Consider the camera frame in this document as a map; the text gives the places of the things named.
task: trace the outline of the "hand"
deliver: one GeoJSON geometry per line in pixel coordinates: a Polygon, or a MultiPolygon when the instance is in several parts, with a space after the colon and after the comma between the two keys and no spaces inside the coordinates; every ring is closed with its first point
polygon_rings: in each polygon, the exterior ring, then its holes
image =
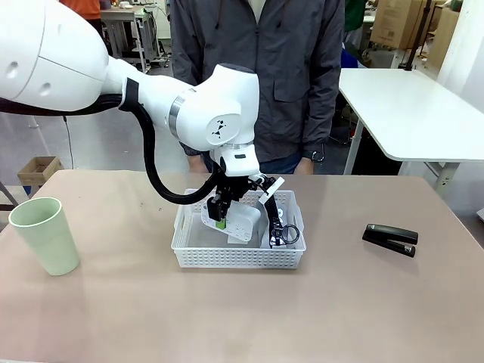
{"type": "Polygon", "coordinates": [[[195,155],[194,157],[187,158],[188,165],[190,166],[190,172],[209,172],[201,155],[195,155]]]}
{"type": "Polygon", "coordinates": [[[299,175],[313,175],[315,173],[315,164],[308,159],[303,157],[294,171],[294,174],[299,175]]]}

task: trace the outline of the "black logo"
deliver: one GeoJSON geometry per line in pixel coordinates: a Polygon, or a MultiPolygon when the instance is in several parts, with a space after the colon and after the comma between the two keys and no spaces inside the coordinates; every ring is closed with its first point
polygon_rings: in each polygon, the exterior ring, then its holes
{"type": "Polygon", "coordinates": [[[212,132],[212,135],[218,135],[218,137],[220,138],[220,130],[222,130],[227,125],[224,123],[223,119],[220,119],[219,121],[217,121],[217,123],[219,124],[219,128],[217,129],[217,131],[212,132]]]}

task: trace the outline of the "table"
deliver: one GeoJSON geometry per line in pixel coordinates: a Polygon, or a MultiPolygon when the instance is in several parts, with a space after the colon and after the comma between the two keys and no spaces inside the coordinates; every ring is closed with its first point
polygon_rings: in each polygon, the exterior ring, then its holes
{"type": "MultiPolygon", "coordinates": [[[[183,192],[205,175],[163,175],[183,192]]],[[[482,361],[484,252],[421,178],[289,175],[306,225],[295,271],[180,269],[177,206],[143,172],[64,170],[81,265],[53,278],[0,234],[1,358],[68,362],[482,361]],[[361,240],[418,231],[414,259],[361,240]]]]}
{"type": "Polygon", "coordinates": [[[440,195],[460,163],[484,161],[484,115],[418,71],[344,69],[340,91],[359,118],[345,174],[364,127],[387,157],[404,162],[402,174],[410,162],[425,162],[440,195]]]}
{"type": "MultiPolygon", "coordinates": [[[[136,38],[136,48],[139,53],[141,69],[143,73],[150,70],[147,60],[150,62],[161,61],[160,49],[157,41],[157,34],[150,25],[149,15],[144,6],[133,5],[132,9],[112,7],[111,9],[101,10],[101,20],[107,26],[107,33],[111,41],[113,56],[123,58],[122,51],[127,49],[130,44],[127,41],[123,23],[134,23],[133,27],[136,38]]],[[[127,61],[137,61],[137,58],[125,58],[127,61]]]]}

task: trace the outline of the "gray jacket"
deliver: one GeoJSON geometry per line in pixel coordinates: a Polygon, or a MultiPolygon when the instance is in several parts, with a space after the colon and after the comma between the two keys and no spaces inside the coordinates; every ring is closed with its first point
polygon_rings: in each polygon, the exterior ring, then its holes
{"type": "MultiPolygon", "coordinates": [[[[321,151],[338,93],[344,6],[267,0],[258,24],[247,0],[172,1],[173,75],[198,85],[220,63],[255,70],[259,161],[321,151]]],[[[185,153],[199,154],[188,147],[185,153]]]]}

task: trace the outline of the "zipper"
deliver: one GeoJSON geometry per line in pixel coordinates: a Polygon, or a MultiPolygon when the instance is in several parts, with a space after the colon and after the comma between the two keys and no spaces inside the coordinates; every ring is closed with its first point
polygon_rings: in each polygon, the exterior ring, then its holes
{"type": "Polygon", "coordinates": [[[259,62],[259,24],[256,26],[256,65],[254,67],[254,72],[257,73],[257,64],[259,62]]]}
{"type": "Polygon", "coordinates": [[[250,6],[248,0],[244,0],[244,2],[247,4],[247,6],[250,8],[250,11],[252,11],[254,23],[256,23],[256,64],[254,65],[254,72],[257,73],[257,64],[259,63],[259,39],[260,39],[260,20],[262,19],[262,15],[264,14],[265,7],[267,6],[267,3],[270,0],[266,0],[264,6],[262,7],[262,12],[260,13],[260,18],[259,22],[256,19],[256,15],[254,14],[254,10],[252,9],[252,6],[250,6]]]}

